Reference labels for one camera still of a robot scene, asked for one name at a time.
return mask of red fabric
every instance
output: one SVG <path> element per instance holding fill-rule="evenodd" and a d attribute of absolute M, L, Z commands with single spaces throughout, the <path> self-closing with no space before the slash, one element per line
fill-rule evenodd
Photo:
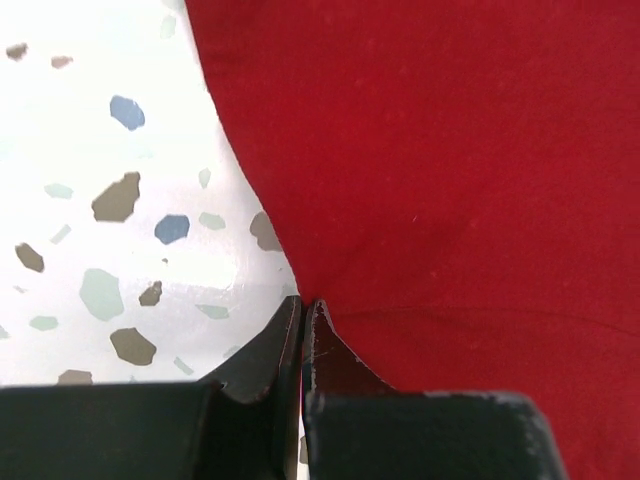
<path fill-rule="evenodd" d="M 640 478 L 640 2 L 187 5 L 304 299 L 397 387 L 524 392 L 574 480 Z"/>

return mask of speckled surface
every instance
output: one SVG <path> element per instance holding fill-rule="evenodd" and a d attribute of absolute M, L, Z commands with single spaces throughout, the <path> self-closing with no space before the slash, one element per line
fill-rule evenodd
<path fill-rule="evenodd" d="M 0 385 L 199 378 L 295 280 L 184 4 L 2 8 Z"/>

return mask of red cloth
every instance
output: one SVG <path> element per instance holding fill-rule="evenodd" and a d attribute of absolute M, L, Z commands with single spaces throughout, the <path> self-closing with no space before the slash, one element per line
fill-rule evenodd
<path fill-rule="evenodd" d="M 187 5 L 304 299 L 398 388 L 524 392 L 574 480 L 640 478 L 640 2 Z"/>

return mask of terrazzo surface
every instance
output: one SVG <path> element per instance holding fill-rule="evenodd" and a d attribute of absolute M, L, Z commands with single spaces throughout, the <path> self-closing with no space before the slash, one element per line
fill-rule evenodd
<path fill-rule="evenodd" d="M 296 287 L 184 4 L 2 8 L 0 385 L 198 379 Z"/>

